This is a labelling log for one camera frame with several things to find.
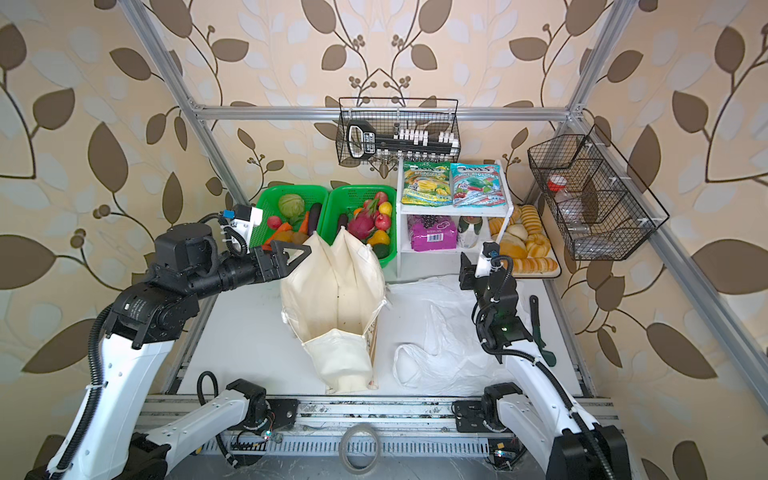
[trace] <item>wire mesh basket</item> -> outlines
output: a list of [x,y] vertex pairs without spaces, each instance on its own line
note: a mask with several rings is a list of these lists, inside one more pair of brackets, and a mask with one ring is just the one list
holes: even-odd
[[456,162],[461,150],[457,108],[458,100],[448,98],[342,97],[339,165],[396,170],[400,159]]
[[[604,136],[593,132],[594,127],[587,135],[560,135],[529,148],[531,172],[574,260],[626,260],[669,212],[621,152],[627,171],[608,163],[600,148],[607,148]],[[631,190],[652,198],[659,209],[648,211]]]

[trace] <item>white plastic bag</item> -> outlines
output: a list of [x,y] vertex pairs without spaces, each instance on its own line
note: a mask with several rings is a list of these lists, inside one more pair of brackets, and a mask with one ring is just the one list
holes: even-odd
[[[414,304],[415,298],[422,301]],[[422,342],[395,350],[392,374],[400,386],[419,395],[478,396],[486,386],[515,379],[480,347],[471,320],[475,296],[458,288],[456,275],[390,285],[389,302],[395,314],[427,319]]]
[[312,357],[329,392],[358,392],[373,379],[376,317],[386,303],[379,259],[341,229],[332,246],[315,233],[312,254],[280,284],[283,321]]

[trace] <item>basket of vegetables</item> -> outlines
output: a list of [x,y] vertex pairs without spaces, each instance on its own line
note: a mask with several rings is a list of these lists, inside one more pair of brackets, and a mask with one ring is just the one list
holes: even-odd
[[397,256],[395,206],[397,192],[386,185],[349,185],[336,188],[320,228],[320,236],[333,243],[344,226],[352,235],[373,247],[382,267]]
[[328,190],[319,185],[279,185],[267,188],[256,207],[264,211],[261,225],[253,228],[251,247],[269,250],[272,240],[301,245],[320,232]]

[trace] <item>beige bag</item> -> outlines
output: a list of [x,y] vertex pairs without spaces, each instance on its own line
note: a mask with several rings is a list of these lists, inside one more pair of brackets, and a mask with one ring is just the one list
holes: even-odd
[[315,233],[312,254],[280,284],[283,321],[331,393],[370,388],[376,317],[386,303],[379,259],[341,229],[332,246]]

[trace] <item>blue candy package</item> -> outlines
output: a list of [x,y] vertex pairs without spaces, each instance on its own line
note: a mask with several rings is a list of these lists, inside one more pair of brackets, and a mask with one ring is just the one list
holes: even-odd
[[498,165],[451,164],[454,207],[496,207],[507,203]]

